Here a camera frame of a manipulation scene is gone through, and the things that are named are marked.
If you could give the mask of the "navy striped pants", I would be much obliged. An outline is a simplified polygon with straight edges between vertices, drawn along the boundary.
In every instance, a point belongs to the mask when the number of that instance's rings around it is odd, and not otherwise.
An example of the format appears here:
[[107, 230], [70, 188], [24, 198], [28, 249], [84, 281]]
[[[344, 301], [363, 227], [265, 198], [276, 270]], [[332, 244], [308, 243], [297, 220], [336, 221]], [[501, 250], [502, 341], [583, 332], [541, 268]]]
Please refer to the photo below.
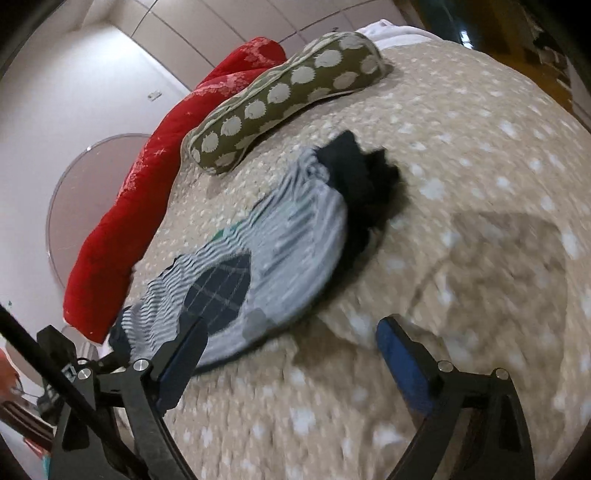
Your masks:
[[204, 322], [198, 368], [218, 365], [297, 321], [381, 229], [401, 181], [384, 150], [352, 132], [305, 150], [249, 215], [181, 254], [125, 307], [110, 332], [124, 362], [150, 359]]

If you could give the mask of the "red plush blanket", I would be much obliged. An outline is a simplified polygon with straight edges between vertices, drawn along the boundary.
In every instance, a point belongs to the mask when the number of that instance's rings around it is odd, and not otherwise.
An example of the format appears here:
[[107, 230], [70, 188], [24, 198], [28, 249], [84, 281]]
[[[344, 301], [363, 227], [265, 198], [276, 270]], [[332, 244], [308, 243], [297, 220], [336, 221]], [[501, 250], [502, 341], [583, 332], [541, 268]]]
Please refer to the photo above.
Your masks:
[[179, 101], [148, 138], [114, 204], [82, 244], [68, 278], [63, 317], [86, 339], [103, 343], [122, 309], [133, 267], [165, 215], [184, 136], [222, 102], [286, 60], [280, 43], [269, 38], [242, 44]]

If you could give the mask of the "beige spotted quilt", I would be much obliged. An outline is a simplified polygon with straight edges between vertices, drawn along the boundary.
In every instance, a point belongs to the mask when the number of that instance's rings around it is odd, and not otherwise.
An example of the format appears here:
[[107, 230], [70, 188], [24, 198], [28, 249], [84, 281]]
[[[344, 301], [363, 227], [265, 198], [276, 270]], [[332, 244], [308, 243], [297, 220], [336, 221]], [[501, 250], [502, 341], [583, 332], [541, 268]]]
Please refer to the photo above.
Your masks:
[[191, 380], [166, 423], [201, 479], [383, 479], [415, 433], [375, 344], [379, 320], [458, 369], [506, 369], [536, 475], [590, 419], [590, 135], [530, 79], [443, 40], [388, 49], [393, 72], [315, 105], [221, 178], [184, 164], [130, 299], [245, 216], [308, 146], [384, 148], [402, 209], [308, 318]]

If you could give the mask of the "olive hedgehog print pillow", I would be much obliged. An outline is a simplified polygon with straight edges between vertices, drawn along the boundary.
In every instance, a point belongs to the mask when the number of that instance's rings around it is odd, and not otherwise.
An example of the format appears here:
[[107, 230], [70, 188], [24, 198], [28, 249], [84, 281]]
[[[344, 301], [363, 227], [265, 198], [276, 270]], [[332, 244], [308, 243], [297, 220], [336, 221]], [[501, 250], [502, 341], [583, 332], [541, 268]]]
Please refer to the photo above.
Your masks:
[[224, 174], [257, 138], [297, 112], [372, 86], [389, 72], [376, 44], [362, 33], [322, 35], [213, 109], [183, 138], [180, 158], [209, 175]]

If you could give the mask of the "white bed sheet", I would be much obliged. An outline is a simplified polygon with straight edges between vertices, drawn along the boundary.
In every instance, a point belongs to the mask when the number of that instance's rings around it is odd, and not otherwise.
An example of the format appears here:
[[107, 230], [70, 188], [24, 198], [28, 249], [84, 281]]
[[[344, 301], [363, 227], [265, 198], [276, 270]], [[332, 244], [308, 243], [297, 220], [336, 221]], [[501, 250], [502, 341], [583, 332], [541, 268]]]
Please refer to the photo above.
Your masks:
[[440, 40], [440, 37], [426, 30], [409, 25], [394, 25], [386, 19], [370, 23], [356, 32], [370, 39], [379, 50]]

